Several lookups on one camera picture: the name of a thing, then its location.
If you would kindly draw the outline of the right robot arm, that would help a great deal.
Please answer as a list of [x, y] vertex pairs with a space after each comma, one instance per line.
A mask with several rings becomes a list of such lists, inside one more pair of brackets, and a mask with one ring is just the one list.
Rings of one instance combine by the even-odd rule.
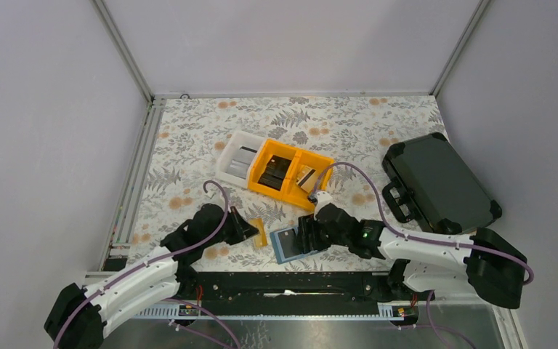
[[380, 301], [424, 297], [430, 291], [470, 293], [502, 308], [518, 309], [526, 257], [495, 231], [437, 236], [401, 229], [381, 220], [358, 220], [334, 204], [299, 218], [296, 245], [305, 253], [344, 246], [364, 260], [390, 263], [371, 288]]

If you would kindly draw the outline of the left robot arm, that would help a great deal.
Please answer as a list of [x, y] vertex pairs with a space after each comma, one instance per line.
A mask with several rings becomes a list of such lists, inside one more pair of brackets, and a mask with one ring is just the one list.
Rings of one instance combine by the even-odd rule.
[[98, 348], [123, 322], [155, 303], [203, 295], [193, 263], [209, 247], [239, 244], [259, 234], [235, 207], [204, 204], [165, 236], [137, 264], [94, 284], [67, 285], [59, 293], [44, 331], [58, 348]]

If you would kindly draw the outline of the blue card holder wallet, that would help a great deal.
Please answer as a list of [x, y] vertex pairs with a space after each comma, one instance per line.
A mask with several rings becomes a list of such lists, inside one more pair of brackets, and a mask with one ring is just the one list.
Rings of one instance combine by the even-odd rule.
[[296, 226], [271, 232], [270, 240], [280, 265], [324, 252], [330, 246], [320, 242], [314, 233]]

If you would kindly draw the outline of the gold credit card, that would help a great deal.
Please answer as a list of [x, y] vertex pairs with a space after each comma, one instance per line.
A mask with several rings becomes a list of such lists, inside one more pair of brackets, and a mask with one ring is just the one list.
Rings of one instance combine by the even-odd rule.
[[254, 226], [258, 233], [253, 237], [253, 244], [255, 249], [261, 249], [268, 245], [267, 234], [264, 229], [264, 223], [261, 218], [254, 218], [249, 220], [249, 223]]

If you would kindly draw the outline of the white card storage bin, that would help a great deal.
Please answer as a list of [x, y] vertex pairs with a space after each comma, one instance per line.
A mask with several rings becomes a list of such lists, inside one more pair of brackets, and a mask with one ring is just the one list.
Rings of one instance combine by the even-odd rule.
[[241, 188], [248, 187], [254, 162], [267, 138], [244, 131], [235, 131], [219, 155], [216, 178]]

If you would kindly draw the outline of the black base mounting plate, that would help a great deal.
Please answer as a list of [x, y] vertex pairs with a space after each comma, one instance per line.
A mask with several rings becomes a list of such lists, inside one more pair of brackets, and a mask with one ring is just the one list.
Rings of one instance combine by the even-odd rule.
[[217, 316], [372, 316], [380, 304], [416, 305], [428, 297], [393, 271], [179, 272], [173, 298]]

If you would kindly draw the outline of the black hard case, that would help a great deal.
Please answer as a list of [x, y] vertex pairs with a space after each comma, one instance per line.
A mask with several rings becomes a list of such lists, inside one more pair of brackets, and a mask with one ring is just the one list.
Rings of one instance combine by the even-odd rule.
[[382, 196], [398, 222], [458, 235], [502, 215], [500, 204], [440, 132], [391, 145], [381, 165], [390, 179]]

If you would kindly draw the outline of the yellow card storage bin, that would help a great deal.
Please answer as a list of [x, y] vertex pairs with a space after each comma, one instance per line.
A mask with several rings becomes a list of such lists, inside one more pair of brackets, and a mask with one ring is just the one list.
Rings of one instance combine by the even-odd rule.
[[246, 187], [311, 212], [308, 196], [317, 180], [320, 190], [326, 188], [333, 163], [327, 156], [266, 139], [250, 166]]

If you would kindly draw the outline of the black card pocket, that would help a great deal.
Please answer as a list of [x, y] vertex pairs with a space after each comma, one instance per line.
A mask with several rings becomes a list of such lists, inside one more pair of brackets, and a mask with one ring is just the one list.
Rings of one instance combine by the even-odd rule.
[[296, 239], [296, 231], [294, 229], [285, 230], [278, 234], [278, 243], [280, 245], [280, 255], [284, 259], [299, 256], [302, 251], [299, 248]]

